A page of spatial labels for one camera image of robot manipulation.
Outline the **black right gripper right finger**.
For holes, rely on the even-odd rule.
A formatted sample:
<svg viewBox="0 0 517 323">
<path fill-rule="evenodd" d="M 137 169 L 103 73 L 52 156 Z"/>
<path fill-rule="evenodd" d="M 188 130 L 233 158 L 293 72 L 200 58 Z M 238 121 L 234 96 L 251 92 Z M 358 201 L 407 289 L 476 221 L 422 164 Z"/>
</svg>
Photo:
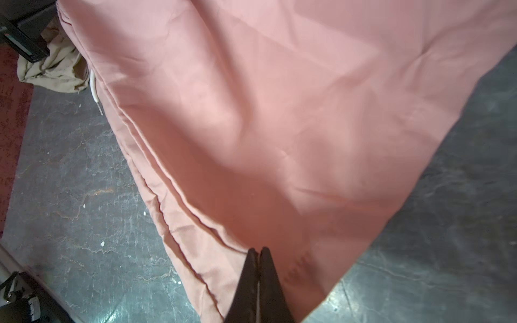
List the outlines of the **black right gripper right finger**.
<svg viewBox="0 0 517 323">
<path fill-rule="evenodd" d="M 267 247 L 261 250 L 258 258 L 258 312 L 259 322 L 295 323 Z"/>
</svg>

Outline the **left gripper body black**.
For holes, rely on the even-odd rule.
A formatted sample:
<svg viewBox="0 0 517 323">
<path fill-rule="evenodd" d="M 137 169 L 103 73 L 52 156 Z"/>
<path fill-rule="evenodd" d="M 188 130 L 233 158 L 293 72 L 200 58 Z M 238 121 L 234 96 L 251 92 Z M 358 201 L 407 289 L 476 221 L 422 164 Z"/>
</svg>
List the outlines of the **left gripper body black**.
<svg viewBox="0 0 517 323">
<path fill-rule="evenodd" d="M 31 63 L 48 57 L 42 33 L 57 15 L 55 0 L 1 0 L 1 44 Z"/>
</svg>

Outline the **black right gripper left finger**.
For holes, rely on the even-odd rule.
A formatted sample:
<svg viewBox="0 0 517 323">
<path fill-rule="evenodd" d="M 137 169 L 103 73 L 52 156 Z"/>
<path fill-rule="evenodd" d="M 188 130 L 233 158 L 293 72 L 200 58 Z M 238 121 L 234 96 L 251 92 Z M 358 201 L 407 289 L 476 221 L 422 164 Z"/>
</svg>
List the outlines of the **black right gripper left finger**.
<svg viewBox="0 0 517 323">
<path fill-rule="evenodd" d="M 224 323 L 256 323 L 258 290 L 258 254 L 252 248 L 246 255 L 234 299 Z"/>
</svg>

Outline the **beige shorts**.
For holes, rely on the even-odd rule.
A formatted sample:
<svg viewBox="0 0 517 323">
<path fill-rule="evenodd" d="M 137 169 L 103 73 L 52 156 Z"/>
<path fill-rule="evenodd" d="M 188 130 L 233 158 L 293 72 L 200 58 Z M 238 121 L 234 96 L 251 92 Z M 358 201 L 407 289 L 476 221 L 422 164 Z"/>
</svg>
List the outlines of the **beige shorts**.
<svg viewBox="0 0 517 323">
<path fill-rule="evenodd" d="M 48 57 L 31 63 L 18 58 L 17 77 L 21 82 L 60 93 L 77 93 L 88 88 L 89 68 L 86 60 L 54 17 L 41 36 L 50 51 Z"/>
</svg>

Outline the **pink shorts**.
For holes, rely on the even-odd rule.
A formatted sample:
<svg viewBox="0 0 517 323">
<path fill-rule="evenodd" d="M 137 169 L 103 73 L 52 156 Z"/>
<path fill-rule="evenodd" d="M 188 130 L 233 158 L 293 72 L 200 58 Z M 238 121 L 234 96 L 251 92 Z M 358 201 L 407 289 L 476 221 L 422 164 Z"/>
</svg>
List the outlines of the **pink shorts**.
<svg viewBox="0 0 517 323">
<path fill-rule="evenodd" d="M 303 320 L 402 207 L 515 1 L 59 1 L 202 322 L 268 247 Z"/>
</svg>

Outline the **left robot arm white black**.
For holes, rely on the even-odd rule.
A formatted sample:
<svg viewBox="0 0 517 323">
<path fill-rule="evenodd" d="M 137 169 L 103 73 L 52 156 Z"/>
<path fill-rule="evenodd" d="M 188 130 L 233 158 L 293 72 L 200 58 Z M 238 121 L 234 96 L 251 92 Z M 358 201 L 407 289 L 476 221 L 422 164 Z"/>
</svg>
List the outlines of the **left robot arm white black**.
<svg viewBox="0 0 517 323">
<path fill-rule="evenodd" d="M 55 1 L 1 2 L 1 225 L 20 157 L 33 87 L 16 75 L 19 58 L 38 62 L 49 50 L 40 33 L 56 16 Z M 72 322 L 69 312 L 6 249 L 1 249 L 1 321 Z"/>
</svg>

